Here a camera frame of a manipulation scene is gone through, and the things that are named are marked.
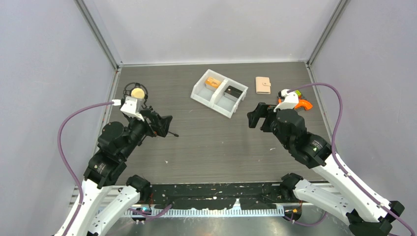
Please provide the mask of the beige card holder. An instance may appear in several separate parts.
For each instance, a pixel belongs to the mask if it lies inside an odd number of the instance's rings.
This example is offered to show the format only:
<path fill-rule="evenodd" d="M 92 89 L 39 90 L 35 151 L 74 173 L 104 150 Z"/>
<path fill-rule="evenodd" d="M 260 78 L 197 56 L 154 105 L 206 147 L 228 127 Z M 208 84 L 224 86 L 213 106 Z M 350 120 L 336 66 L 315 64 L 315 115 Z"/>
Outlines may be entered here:
<path fill-rule="evenodd" d="M 256 77 L 255 86 L 257 94 L 271 94 L 271 83 L 269 77 Z"/>

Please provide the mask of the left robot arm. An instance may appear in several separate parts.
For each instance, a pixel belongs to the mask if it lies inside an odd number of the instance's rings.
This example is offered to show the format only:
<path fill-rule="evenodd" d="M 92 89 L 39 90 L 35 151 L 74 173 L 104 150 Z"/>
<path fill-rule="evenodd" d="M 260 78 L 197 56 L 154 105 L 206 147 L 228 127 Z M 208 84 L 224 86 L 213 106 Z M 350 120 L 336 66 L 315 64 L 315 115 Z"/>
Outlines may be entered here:
<path fill-rule="evenodd" d="M 126 168 L 126 161 L 133 150 L 146 137 L 166 137 L 172 116 L 160 116 L 149 107 L 126 114 L 128 125 L 115 121 L 106 124 L 98 137 L 98 151 L 88 162 L 83 180 L 79 180 L 62 150 L 61 136 L 65 125 L 77 114 L 100 106 L 122 106 L 124 100 L 94 104 L 68 116 L 58 131 L 58 150 L 61 159 L 74 178 L 79 193 L 65 222 L 56 232 L 58 236 L 104 236 L 118 219 L 136 203 L 144 204 L 151 196 L 148 180 L 133 175 L 128 178 L 121 192 L 102 210 L 99 208 Z"/>

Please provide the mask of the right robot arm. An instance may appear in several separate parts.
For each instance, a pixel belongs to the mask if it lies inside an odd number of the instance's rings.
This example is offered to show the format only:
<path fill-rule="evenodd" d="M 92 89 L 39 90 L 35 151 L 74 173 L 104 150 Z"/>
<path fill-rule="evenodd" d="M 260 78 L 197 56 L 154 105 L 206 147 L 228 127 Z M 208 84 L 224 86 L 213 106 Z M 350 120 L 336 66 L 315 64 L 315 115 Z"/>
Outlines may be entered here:
<path fill-rule="evenodd" d="M 307 131 L 305 121 L 297 111 L 274 111 L 271 105 L 260 102 L 254 111 L 247 113 L 249 128 L 255 128 L 264 118 L 260 128 L 272 133 L 289 154 L 299 163 L 322 176 L 340 193 L 336 195 L 310 183 L 303 177 L 290 173 L 282 177 L 281 197 L 314 204 L 345 223 L 355 236 L 388 236 L 392 223 L 404 211 L 398 201 L 389 201 L 372 191 L 361 191 L 351 180 L 354 173 L 343 163 L 339 155 L 333 156 L 330 144 L 321 136 Z"/>

